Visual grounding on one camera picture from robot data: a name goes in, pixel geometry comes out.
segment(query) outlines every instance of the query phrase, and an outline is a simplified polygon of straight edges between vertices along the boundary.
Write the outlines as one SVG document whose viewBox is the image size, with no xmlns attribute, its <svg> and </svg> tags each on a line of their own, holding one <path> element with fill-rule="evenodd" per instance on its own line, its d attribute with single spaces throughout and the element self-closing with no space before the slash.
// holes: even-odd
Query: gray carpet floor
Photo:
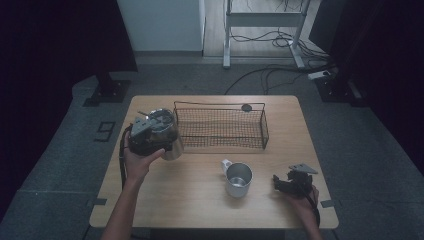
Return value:
<svg viewBox="0 0 424 240">
<path fill-rule="evenodd" d="M 222 95 L 245 73 L 264 67 L 232 64 L 142 64 L 138 73 L 112 73 L 131 80 L 122 103 L 83 107 L 97 81 L 73 88 L 73 101 L 50 145 L 17 191 L 0 226 L 0 239 L 99 239 L 102 229 L 89 218 L 131 98 L 136 95 Z M 340 221 L 326 239 L 424 239 L 424 179 L 369 108 L 323 103 L 306 75 L 277 72 L 270 95 L 298 97 Z M 260 73 L 252 74 L 230 95 L 263 94 Z M 102 122 L 115 122 L 108 133 Z M 134 229 L 150 239 L 306 239 L 302 230 L 222 233 Z"/>
</svg>

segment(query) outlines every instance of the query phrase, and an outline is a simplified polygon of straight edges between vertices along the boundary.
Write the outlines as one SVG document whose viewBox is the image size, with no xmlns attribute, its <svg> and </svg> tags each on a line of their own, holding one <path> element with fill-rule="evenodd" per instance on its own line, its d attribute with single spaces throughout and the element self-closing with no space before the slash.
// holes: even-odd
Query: stainless steel mug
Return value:
<svg viewBox="0 0 424 240">
<path fill-rule="evenodd" d="M 235 198 L 246 196 L 253 178 L 250 167 L 244 163 L 232 163 L 227 159 L 221 162 L 221 167 L 227 177 L 225 188 L 228 194 Z"/>
<path fill-rule="evenodd" d="M 160 124 L 152 126 L 151 140 L 160 142 L 171 139 L 173 141 L 172 151 L 166 151 L 162 158 L 165 160 L 179 158 L 184 151 L 184 145 L 178 132 L 174 114 L 166 108 L 161 108 L 150 112 L 149 117 L 161 121 Z"/>
</svg>

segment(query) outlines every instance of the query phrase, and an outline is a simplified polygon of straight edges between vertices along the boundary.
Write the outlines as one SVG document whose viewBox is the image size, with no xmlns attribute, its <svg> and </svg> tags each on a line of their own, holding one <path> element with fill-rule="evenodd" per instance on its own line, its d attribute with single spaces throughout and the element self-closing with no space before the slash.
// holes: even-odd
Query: white wall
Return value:
<svg viewBox="0 0 424 240">
<path fill-rule="evenodd" d="M 204 0 L 118 0 L 133 51 L 202 51 Z"/>
</svg>

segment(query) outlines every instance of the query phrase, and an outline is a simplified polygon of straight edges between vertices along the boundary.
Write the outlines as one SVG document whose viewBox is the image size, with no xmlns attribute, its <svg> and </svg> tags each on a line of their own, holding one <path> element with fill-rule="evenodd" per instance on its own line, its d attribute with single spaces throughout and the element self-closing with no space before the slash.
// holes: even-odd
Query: person's left hand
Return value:
<svg viewBox="0 0 424 240">
<path fill-rule="evenodd" d="M 158 151 L 152 153 L 149 156 L 140 156 L 137 155 L 128 148 L 129 140 L 128 137 L 130 132 L 128 131 L 125 134 L 125 145 L 124 145 L 124 159 L 125 159 L 125 168 L 127 171 L 127 180 L 135 181 L 137 183 L 142 183 L 144 177 L 149 172 L 150 164 L 158 159 L 162 154 L 165 153 L 165 149 L 159 149 Z"/>
</svg>

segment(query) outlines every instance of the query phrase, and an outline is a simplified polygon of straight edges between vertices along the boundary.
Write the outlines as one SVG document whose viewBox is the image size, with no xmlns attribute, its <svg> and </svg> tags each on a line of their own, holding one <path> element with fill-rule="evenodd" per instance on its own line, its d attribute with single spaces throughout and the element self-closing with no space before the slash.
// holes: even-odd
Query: white desk frame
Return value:
<svg viewBox="0 0 424 240">
<path fill-rule="evenodd" d="M 289 41 L 290 51 L 298 68 L 305 68 L 298 48 L 300 33 L 308 13 L 309 3 L 306 0 L 301 12 L 284 13 L 233 13 L 231 0 L 227 0 L 225 18 L 224 68 L 230 68 L 230 29 L 232 27 L 296 27 L 292 41 Z"/>
</svg>

